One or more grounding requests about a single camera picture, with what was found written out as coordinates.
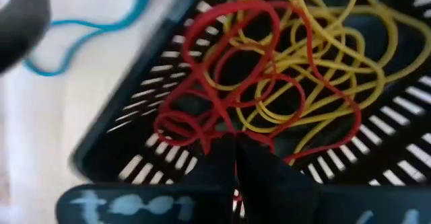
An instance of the blue rubber band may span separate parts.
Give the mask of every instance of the blue rubber band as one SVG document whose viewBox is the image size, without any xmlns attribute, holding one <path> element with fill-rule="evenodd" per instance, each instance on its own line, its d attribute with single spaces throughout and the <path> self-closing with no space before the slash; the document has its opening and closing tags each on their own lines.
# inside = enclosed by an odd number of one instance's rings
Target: blue rubber band
<svg viewBox="0 0 431 224">
<path fill-rule="evenodd" d="M 89 40 L 106 34 L 110 32 L 118 32 L 119 30 L 123 30 L 125 28 L 128 28 L 130 25 L 132 25 L 142 14 L 142 12 L 147 7 L 150 0 L 136 0 L 132 10 L 130 13 L 128 13 L 123 19 L 119 20 L 118 22 L 112 23 L 112 24 L 96 24 L 92 22 L 86 22 L 83 20 L 56 20 L 51 23 L 51 28 L 57 27 L 57 26 L 66 26 L 66 25 L 81 25 L 81 26 L 87 26 L 91 28 L 97 29 L 94 32 L 90 32 L 89 34 L 86 34 L 85 36 L 81 37 L 79 40 L 77 40 L 75 43 L 72 44 L 72 46 L 67 50 L 65 56 L 63 57 L 62 63 L 60 67 L 56 71 L 44 71 L 40 69 L 38 66 L 36 66 L 35 60 L 32 59 L 31 56 L 24 59 L 25 65 L 29 70 L 32 72 L 45 76 L 45 77 L 52 77 L 56 75 L 60 75 L 70 67 L 70 64 L 76 54 L 76 52 Z"/>
</svg>

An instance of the red string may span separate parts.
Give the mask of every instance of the red string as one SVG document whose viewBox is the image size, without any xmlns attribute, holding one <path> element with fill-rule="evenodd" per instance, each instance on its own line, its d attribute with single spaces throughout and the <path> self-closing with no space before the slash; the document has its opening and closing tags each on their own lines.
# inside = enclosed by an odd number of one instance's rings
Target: red string
<svg viewBox="0 0 431 224">
<path fill-rule="evenodd" d="M 202 13 L 198 17 L 195 18 L 194 23 L 187 30 L 185 35 L 185 42 L 183 44 L 183 48 L 181 54 L 183 59 L 191 65 L 192 73 L 167 97 L 165 102 L 159 108 L 159 114 L 154 122 L 154 128 L 162 141 L 165 141 L 171 145 L 176 146 L 186 146 L 194 143 L 196 140 L 200 140 L 202 145 L 202 149 L 205 154 L 209 153 L 211 149 L 211 139 L 215 137 L 220 137 L 223 132 L 216 131 L 215 125 L 217 121 L 222 118 L 228 127 L 228 132 L 237 133 L 235 130 L 232 121 L 228 115 L 228 108 L 239 107 L 245 108 L 250 106 L 255 106 L 257 102 L 265 100 L 268 95 L 271 93 L 276 80 L 284 80 L 292 83 L 300 94 L 300 106 L 295 114 L 289 119 L 287 122 L 279 125 L 272 133 L 268 136 L 254 133 L 252 131 L 245 131 L 250 138 L 261 142 L 264 145 L 267 145 L 270 150 L 274 150 L 274 145 L 272 138 L 278 135 L 280 132 L 289 128 L 292 124 L 294 124 L 297 120 L 300 119 L 304 106 L 305 106 L 305 93 L 301 85 L 291 77 L 287 75 L 283 75 L 280 73 L 276 73 L 275 70 L 275 61 L 273 59 L 273 52 L 275 51 L 275 47 L 277 46 L 279 37 L 280 37 L 280 28 L 279 28 L 279 17 L 275 12 L 274 8 L 282 8 L 289 9 L 296 13 L 304 22 L 304 25 L 307 30 L 307 57 L 308 63 L 312 68 L 314 75 L 322 81 L 325 87 L 329 88 L 334 94 L 343 98 L 349 105 L 352 107 L 355 116 L 355 122 L 348 133 L 342 140 L 324 147 L 317 147 L 314 149 L 309 149 L 307 151 L 303 151 L 297 154 L 293 154 L 284 160 L 289 162 L 292 159 L 298 159 L 300 157 L 304 157 L 313 153 L 317 153 L 320 151 L 326 151 L 328 149 L 340 147 L 350 141 L 350 139 L 358 132 L 359 126 L 361 123 L 361 111 L 357 103 L 353 101 L 349 96 L 344 94 L 342 91 L 333 87 L 318 71 L 316 65 L 314 64 L 312 57 L 312 28 L 308 18 L 305 13 L 299 8 L 292 5 L 287 1 L 262 1 L 262 0 L 249 0 L 249 1 L 237 1 L 232 3 L 225 3 L 221 5 L 216 5 L 211 10 L 206 13 Z M 215 45 L 214 51 L 203 60 L 201 63 L 197 63 L 193 57 L 189 55 L 189 51 L 191 47 L 194 45 L 198 35 L 208 27 L 217 17 L 221 15 L 227 15 L 230 13 L 235 13 L 238 11 L 251 11 L 248 16 L 241 22 L 237 22 L 232 29 L 224 34 L 220 41 Z M 237 35 L 238 31 L 247 26 L 253 19 L 255 19 L 260 13 L 265 12 L 271 18 L 271 30 L 272 30 L 272 40 L 268 45 L 262 46 L 258 44 L 245 44 L 239 47 L 232 47 L 226 50 L 226 47 L 229 46 L 229 40 Z M 220 79 L 220 74 L 222 73 L 222 68 L 226 61 L 235 53 L 240 50 L 246 50 L 247 47 L 250 46 L 258 47 L 259 49 L 264 51 L 263 56 L 260 58 L 257 66 L 252 70 L 250 75 L 233 91 L 231 91 L 225 98 L 219 98 L 217 91 L 208 83 L 206 80 L 204 73 L 209 70 L 211 65 L 215 63 L 214 66 L 214 82 L 218 84 Z M 274 67 L 271 74 L 264 74 L 265 66 L 271 63 Z M 249 88 L 251 85 L 256 84 L 259 81 L 270 79 L 271 83 L 267 90 L 262 94 L 261 97 L 256 98 L 249 102 L 241 102 L 240 97 L 244 93 L 244 91 Z M 198 82 L 203 91 L 198 91 L 196 89 L 191 89 L 195 83 Z M 176 111 L 170 108 L 170 105 L 179 97 L 184 94 L 193 94 L 195 96 L 199 96 L 206 100 L 209 100 L 213 104 L 213 108 L 207 112 L 204 112 L 200 116 L 191 116 L 185 112 Z M 178 123 L 186 123 L 193 130 L 185 129 L 178 125 Z M 162 126 L 174 132 L 186 140 L 178 141 L 173 139 L 168 139 L 162 134 Z"/>
</svg>

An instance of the white table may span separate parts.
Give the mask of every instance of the white table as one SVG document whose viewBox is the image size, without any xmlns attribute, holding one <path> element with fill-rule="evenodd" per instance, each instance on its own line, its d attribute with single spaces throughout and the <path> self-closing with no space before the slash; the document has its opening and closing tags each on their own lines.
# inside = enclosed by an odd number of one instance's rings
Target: white table
<svg viewBox="0 0 431 224">
<path fill-rule="evenodd" d="M 41 77 L 19 64 L 1 76 L 4 135 L 0 131 L 0 138 L 6 146 L 10 199 L 9 204 L 0 207 L 0 223 L 55 222 L 58 197 L 84 182 L 71 172 L 69 154 L 121 82 L 171 1 L 152 0 L 132 28 L 88 43 L 64 75 Z M 125 14 L 133 0 L 51 3 L 54 19 L 113 22 Z M 47 69 L 58 65 L 66 48 L 88 31 L 79 26 L 50 31 L 37 50 L 40 65 Z"/>
</svg>

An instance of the basket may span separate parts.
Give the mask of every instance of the basket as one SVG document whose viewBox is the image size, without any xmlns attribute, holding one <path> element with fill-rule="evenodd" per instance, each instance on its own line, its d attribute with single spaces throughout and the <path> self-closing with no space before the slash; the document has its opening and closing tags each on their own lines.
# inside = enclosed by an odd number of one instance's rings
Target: basket
<svg viewBox="0 0 431 224">
<path fill-rule="evenodd" d="M 170 184 L 194 168 L 202 157 L 200 148 L 167 145 L 158 140 L 152 126 L 164 97 L 191 72 L 179 53 L 187 26 L 211 6 L 227 1 L 175 1 L 151 43 L 75 150 L 73 162 L 81 174 L 93 182 Z M 383 1 L 423 20 L 431 5 L 415 7 L 415 0 Z M 221 22 L 206 29 L 191 52 L 196 61 L 221 31 Z M 413 32 L 400 34 L 406 49 L 394 60 L 408 61 L 409 53 L 422 45 Z M 301 159 L 295 167 L 324 184 L 427 184 L 431 178 L 431 130 L 426 124 L 431 117 L 430 66 L 425 62 L 364 109 L 360 132 L 351 143 Z M 333 139 L 327 133 L 340 126 L 329 127 L 311 145 L 330 143 Z M 244 217 L 241 202 L 234 203 L 234 212 L 237 218 Z"/>
</svg>

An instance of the black handle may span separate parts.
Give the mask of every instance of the black handle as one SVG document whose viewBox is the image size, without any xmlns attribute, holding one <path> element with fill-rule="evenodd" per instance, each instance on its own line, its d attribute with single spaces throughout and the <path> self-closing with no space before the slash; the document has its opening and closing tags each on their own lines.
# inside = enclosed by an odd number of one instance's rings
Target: black handle
<svg viewBox="0 0 431 224">
<path fill-rule="evenodd" d="M 0 72 L 32 49 L 50 20 L 49 0 L 10 0 L 0 9 Z"/>
</svg>

